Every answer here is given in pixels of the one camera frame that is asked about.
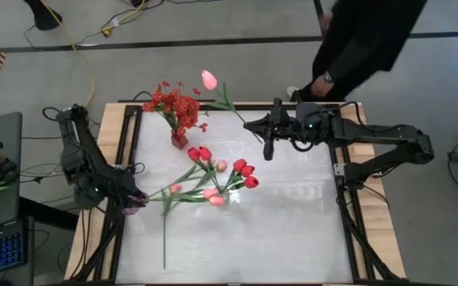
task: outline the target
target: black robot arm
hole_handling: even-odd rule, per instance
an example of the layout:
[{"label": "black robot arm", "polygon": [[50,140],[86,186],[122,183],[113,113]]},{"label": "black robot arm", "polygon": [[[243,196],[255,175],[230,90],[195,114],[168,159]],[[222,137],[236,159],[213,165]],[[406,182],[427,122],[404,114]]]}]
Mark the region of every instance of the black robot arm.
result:
[{"label": "black robot arm", "polygon": [[80,207],[96,207],[105,197],[117,199],[122,209],[145,206],[148,196],[135,185],[135,168],[107,163],[89,131],[86,108],[74,105],[56,120],[64,145],[61,167],[68,184],[76,186],[74,199]]},{"label": "black robot arm", "polygon": [[[348,102],[342,106],[350,104],[355,104],[358,113],[356,102]],[[396,145],[388,153],[363,163],[349,163],[336,170],[344,176],[347,185],[356,188],[363,187],[365,180],[374,173],[385,172],[403,163],[427,164],[434,158],[429,136],[415,127],[358,124],[335,113],[342,106],[327,108],[304,102],[297,105],[296,117],[293,118],[281,106],[281,100],[275,99],[269,114],[257,121],[246,123],[244,128],[263,138],[266,160],[273,159],[274,141],[280,139],[291,141],[293,147],[300,152],[309,151],[320,143],[332,147],[356,142]],[[303,149],[297,142],[309,146]]]}]

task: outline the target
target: red tulip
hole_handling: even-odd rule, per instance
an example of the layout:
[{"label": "red tulip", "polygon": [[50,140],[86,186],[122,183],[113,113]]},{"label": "red tulip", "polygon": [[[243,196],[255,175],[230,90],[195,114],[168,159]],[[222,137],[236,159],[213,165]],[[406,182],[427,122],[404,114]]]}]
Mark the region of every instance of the red tulip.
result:
[{"label": "red tulip", "polygon": [[248,176],[251,176],[253,172],[254,172],[254,166],[247,165],[243,167],[242,169],[242,176],[247,178]]},{"label": "red tulip", "polygon": [[210,160],[212,158],[212,153],[206,147],[199,147],[200,158],[203,160]]},{"label": "red tulip", "polygon": [[246,166],[246,161],[244,159],[237,160],[232,167],[235,169],[236,172],[241,172],[243,167]]},{"label": "red tulip", "polygon": [[215,207],[223,206],[225,199],[219,195],[212,195],[210,197],[210,204]]},{"label": "red tulip", "polygon": [[245,187],[248,188],[254,188],[259,185],[259,181],[253,176],[246,178],[245,181],[243,181],[243,183],[245,184]]},{"label": "red tulip", "polygon": [[187,154],[190,157],[190,159],[192,159],[192,161],[197,162],[199,160],[199,157],[200,157],[199,150],[192,147],[187,151]]}]

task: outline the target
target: shoe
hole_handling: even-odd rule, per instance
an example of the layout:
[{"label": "shoe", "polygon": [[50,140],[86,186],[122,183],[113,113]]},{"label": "shoe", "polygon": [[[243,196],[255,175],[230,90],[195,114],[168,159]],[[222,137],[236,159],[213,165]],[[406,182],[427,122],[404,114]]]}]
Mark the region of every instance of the shoe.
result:
[{"label": "shoe", "polygon": [[287,87],[287,96],[291,99],[293,97],[294,91],[299,91],[300,89],[298,87]]}]

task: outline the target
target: table leg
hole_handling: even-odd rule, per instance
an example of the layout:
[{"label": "table leg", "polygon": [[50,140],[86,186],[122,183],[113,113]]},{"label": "table leg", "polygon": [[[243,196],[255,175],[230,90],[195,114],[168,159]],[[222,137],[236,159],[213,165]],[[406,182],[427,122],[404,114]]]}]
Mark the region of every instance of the table leg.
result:
[{"label": "table leg", "polygon": [[19,198],[19,217],[33,216],[38,222],[76,231],[79,215],[45,206],[31,199]]}]

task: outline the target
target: floor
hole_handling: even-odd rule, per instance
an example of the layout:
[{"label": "floor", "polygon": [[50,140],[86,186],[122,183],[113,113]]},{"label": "floor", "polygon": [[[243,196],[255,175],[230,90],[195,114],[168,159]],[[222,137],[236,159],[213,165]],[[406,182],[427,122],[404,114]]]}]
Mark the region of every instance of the floor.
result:
[{"label": "floor", "polygon": [[[74,41],[96,33],[112,14],[130,8],[119,0],[47,2],[63,16]],[[324,11],[329,11],[333,1],[321,2]],[[23,1],[0,0],[0,52],[8,51],[0,73],[0,114],[22,112],[24,136],[57,136],[57,126],[42,118],[41,109],[84,103],[90,91],[89,74],[74,52],[27,48],[22,34],[32,24],[32,14]],[[426,166],[401,166],[384,179],[385,189],[407,276],[420,282],[458,285],[458,187],[446,167],[446,153],[458,142],[458,33],[454,33],[458,32],[458,1],[430,0],[413,32],[417,37],[408,40],[393,71],[377,74],[349,99],[363,103],[372,123],[408,123],[431,136],[436,159]],[[27,35],[35,46],[68,44],[59,29],[32,29]],[[272,40],[254,44],[229,41],[265,37]],[[226,81],[235,101],[284,97],[287,86],[301,86],[309,80],[319,38],[316,9],[310,0],[166,2],[118,27],[109,38],[98,35],[85,40],[84,44],[103,44],[83,51],[96,78],[91,117],[101,120],[106,103],[132,99],[163,79],[200,87],[203,69]],[[163,44],[217,39],[232,44]],[[58,140],[27,140],[21,165],[55,163],[60,150]],[[458,179],[458,165],[453,169]],[[21,188],[23,196],[39,202],[71,193],[60,176]],[[70,199],[50,205],[73,207]],[[36,284],[60,280],[56,255],[73,235],[47,226],[42,229],[52,235],[37,256]],[[62,252],[63,262],[68,253],[68,249]]]}]

